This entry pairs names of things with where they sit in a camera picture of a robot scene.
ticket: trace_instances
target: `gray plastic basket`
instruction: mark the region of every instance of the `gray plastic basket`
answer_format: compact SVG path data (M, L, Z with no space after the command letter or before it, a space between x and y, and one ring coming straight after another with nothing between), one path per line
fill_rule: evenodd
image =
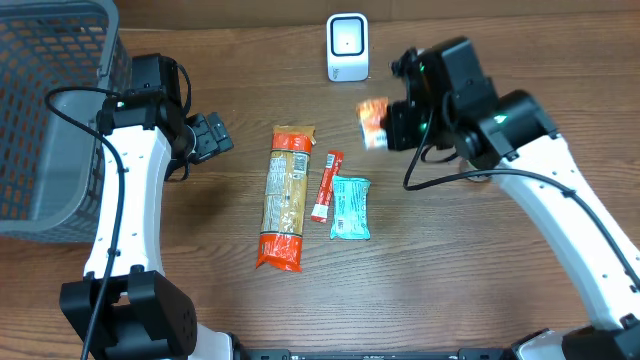
M131 59L111 0L0 4L0 233L46 242L95 238L101 144L47 111L45 94L84 85L122 91ZM105 96L58 95L54 106L95 128Z

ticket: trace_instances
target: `tabletop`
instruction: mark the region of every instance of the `tabletop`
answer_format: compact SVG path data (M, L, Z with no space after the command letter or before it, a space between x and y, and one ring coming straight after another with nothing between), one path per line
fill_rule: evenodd
M131 55L187 69L192 111L218 112L235 148L167 183L161 247L167 278L198 320L250 348L416 351L505 346L588 319L576 290L524 212L491 184L402 189L412 152L367 152L362 100L405 97L388 63L410 46L470 37L500 94L525 89L568 140L589 183L640 244L640 12L370 24L370 78L332 83L324 26L122 32ZM256 269L274 125L314 125L301 273ZM310 221L329 150L341 175L372 183L370 241L329 240ZM458 171L420 164L418 180ZM0 240L0 357L76 358L81 341L58 308L91 244Z

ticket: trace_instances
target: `light blue pouch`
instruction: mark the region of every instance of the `light blue pouch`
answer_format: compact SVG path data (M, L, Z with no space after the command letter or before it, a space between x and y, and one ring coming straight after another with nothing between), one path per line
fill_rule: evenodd
M362 178L333 177L333 224L330 238L369 240L367 194L371 182Z

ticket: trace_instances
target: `snack package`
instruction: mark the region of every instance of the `snack package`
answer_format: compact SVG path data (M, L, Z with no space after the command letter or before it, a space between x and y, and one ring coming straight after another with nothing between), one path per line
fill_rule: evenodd
M273 128L256 268L269 263L282 270L302 271L302 223L314 131L313 126Z
M333 177L334 213L330 238L369 240L367 194L371 182L361 178Z
M356 106L365 149L387 148L387 130L382 120L387 116L388 106L389 98L370 99Z
M325 224L327 222L327 214L329 213L329 204L331 204L331 195L333 194L333 177L340 171L344 154L340 151L329 151L327 155L327 165L322 174L322 183L318 190L318 198L311 212L311 220Z

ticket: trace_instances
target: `wooden surface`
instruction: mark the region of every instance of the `wooden surface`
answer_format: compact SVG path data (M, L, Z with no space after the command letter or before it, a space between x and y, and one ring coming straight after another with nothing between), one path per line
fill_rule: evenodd
M340 12L369 21L640 10L636 0L115 0L121 26L223 29L324 24Z
M387 63L411 45L473 38L500 93L537 96L581 170L630 238L640 239L640 12L375 24L371 79L327 80L324 27L124 33L131 54L184 64L194 111L218 111L236 145L165 186L161 242L168 278L199 321L249 347L295 350L451 350L499 346L544 327L587 321L538 230L496 187L461 181L402 190L412 156L365 153L354 106L404 96ZM329 149L343 175L372 181L368 242L329 241L307 220L299 274L255 269L276 124L317 126L308 219ZM419 166L417 179L457 171ZM0 240L0 358L76 358L81 343L58 309L89 245Z

